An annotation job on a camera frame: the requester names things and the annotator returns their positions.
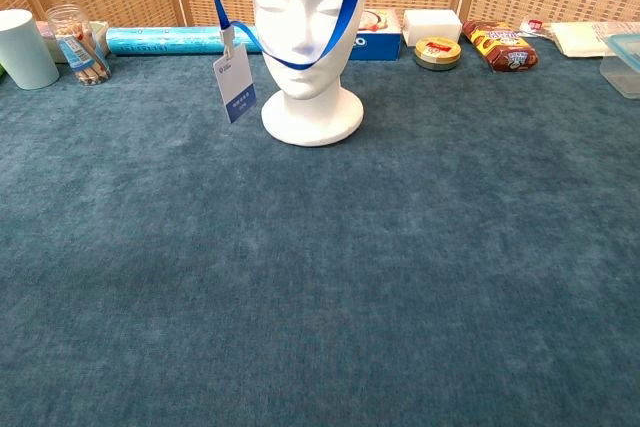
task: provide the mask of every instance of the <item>chocolate cookie bag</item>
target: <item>chocolate cookie bag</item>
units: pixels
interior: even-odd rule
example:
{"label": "chocolate cookie bag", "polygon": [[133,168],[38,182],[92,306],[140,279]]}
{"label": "chocolate cookie bag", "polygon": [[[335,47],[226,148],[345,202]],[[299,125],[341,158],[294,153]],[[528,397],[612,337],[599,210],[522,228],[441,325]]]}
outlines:
{"label": "chocolate cookie bag", "polygon": [[522,72],[538,63],[533,47],[505,22],[467,21],[462,31],[493,70]]}

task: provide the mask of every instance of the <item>blue tube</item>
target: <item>blue tube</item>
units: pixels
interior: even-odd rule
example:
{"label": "blue tube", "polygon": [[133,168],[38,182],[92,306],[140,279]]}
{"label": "blue tube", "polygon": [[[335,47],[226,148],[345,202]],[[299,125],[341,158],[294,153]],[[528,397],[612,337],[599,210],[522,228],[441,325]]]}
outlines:
{"label": "blue tube", "polygon": [[[245,44],[247,52],[260,48],[239,29],[234,44]],[[116,55],[222,54],[220,27],[140,27],[107,31],[107,45]]]}

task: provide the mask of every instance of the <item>clear plastic container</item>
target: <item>clear plastic container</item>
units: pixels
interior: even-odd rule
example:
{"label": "clear plastic container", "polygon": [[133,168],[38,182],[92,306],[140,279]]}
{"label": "clear plastic container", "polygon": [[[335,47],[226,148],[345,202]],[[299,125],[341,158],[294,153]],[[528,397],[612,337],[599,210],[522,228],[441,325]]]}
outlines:
{"label": "clear plastic container", "polygon": [[606,42],[616,55],[602,59],[600,73],[627,99],[640,99],[640,34],[612,35]]}
{"label": "clear plastic container", "polygon": [[47,10],[51,32],[67,58],[76,78],[85,85],[101,84],[111,78],[111,69],[96,42],[89,18],[74,4]]}

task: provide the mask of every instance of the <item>small round tin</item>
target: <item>small round tin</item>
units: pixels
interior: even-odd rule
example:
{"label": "small round tin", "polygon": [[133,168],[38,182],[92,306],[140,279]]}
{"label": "small round tin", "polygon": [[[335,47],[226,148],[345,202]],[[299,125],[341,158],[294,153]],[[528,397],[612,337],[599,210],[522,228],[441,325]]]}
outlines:
{"label": "small round tin", "polygon": [[429,70],[450,70],[460,61],[462,49],[457,42],[444,37],[427,37],[416,44],[418,65]]}

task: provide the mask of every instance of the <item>mannequin face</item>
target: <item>mannequin face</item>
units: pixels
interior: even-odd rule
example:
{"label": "mannequin face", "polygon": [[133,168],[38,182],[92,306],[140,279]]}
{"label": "mannequin face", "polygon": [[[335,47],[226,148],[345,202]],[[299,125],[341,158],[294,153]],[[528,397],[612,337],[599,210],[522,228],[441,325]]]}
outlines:
{"label": "mannequin face", "polygon": [[[333,33],[342,0],[254,0],[255,22],[267,52],[293,63],[310,63],[322,54]],[[334,49],[307,70],[297,71],[265,55],[269,72],[290,97],[320,95],[340,76],[349,59],[364,0],[358,1],[348,29]]]}

